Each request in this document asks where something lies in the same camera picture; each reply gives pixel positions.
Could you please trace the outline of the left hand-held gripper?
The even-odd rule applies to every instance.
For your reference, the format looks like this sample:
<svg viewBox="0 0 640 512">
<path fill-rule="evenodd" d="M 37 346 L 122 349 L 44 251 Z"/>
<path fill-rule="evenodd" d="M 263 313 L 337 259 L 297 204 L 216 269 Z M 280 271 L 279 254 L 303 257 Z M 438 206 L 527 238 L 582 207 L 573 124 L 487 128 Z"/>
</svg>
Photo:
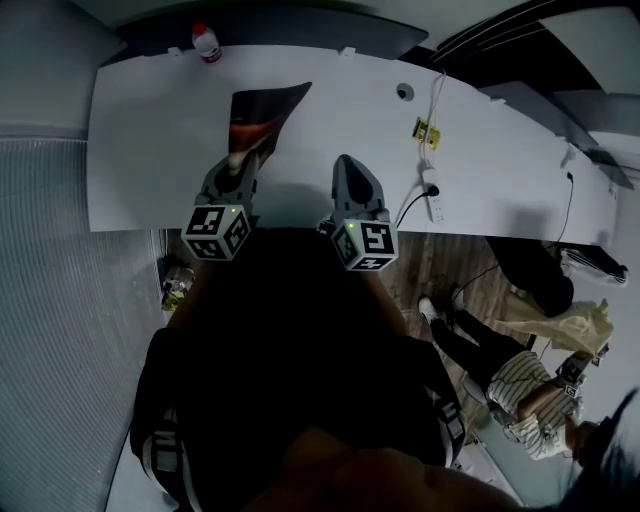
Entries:
<svg viewBox="0 0 640 512">
<path fill-rule="evenodd" d="M 253 196 L 258 171 L 259 155 L 250 152 L 244 161 L 243 185 L 232 191 L 227 157 L 209 170 L 181 230 L 181 239 L 195 258 L 233 260 L 239 254 L 256 226 Z"/>
</svg>

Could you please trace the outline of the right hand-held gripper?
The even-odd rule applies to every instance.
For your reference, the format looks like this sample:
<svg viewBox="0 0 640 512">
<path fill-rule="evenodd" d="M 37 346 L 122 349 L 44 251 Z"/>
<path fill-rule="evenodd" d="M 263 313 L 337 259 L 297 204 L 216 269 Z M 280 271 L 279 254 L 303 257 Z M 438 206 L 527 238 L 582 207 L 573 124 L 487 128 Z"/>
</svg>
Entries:
<svg viewBox="0 0 640 512">
<path fill-rule="evenodd" d="M 329 237 L 348 271 L 379 272 L 398 258 L 396 225 L 384 201 L 375 199 L 380 190 L 377 178 L 359 160 L 346 154 L 336 159 L 332 198 L 337 206 L 319 224 L 319 232 Z"/>
</svg>

